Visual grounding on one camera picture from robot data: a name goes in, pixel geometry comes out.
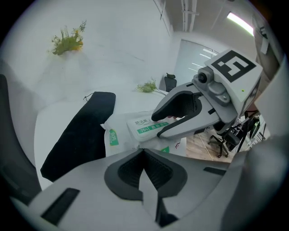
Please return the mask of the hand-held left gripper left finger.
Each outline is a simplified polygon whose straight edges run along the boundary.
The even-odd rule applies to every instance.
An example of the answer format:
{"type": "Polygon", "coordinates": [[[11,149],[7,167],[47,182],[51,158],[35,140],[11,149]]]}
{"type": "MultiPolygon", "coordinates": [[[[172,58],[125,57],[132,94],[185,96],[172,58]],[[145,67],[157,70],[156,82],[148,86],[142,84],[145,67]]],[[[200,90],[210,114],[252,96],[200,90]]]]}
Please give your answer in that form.
{"type": "Polygon", "coordinates": [[[139,180],[142,150],[82,164],[38,194],[29,208],[63,231],[154,231],[139,180]]]}

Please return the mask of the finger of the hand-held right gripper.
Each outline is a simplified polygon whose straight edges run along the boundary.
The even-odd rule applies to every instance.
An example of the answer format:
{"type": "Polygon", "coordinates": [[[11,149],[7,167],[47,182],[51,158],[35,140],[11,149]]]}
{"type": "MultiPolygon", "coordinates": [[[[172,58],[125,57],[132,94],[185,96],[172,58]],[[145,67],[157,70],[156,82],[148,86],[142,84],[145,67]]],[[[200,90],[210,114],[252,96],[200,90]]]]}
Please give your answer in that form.
{"type": "Polygon", "coordinates": [[[157,133],[160,139],[181,139],[197,133],[204,132],[220,121],[215,109],[204,96],[200,97],[202,110],[199,115],[184,122],[181,119],[165,126],[157,133]]]}
{"type": "Polygon", "coordinates": [[[157,105],[151,119],[158,121],[169,116],[180,118],[182,122],[192,119],[202,110],[201,96],[203,93],[192,83],[176,87],[157,105]]]}

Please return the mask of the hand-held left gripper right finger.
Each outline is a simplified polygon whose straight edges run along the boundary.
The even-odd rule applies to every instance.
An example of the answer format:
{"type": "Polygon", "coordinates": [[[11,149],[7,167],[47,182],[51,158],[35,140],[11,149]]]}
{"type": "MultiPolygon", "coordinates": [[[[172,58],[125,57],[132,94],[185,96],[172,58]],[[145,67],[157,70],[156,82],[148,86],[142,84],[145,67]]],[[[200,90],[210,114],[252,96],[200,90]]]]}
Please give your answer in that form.
{"type": "Polygon", "coordinates": [[[175,221],[195,209],[216,187],[229,167],[145,149],[143,206],[155,221],[175,221]]]}

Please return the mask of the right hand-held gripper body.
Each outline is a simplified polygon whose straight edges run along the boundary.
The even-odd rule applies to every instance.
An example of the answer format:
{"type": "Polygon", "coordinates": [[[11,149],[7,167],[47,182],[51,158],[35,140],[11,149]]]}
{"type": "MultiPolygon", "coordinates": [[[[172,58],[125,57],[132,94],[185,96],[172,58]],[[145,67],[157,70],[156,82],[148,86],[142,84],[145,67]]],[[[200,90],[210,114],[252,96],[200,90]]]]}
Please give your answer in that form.
{"type": "Polygon", "coordinates": [[[251,105],[261,80],[262,66],[234,49],[205,62],[192,82],[214,108],[219,121],[213,125],[224,133],[251,105]]]}

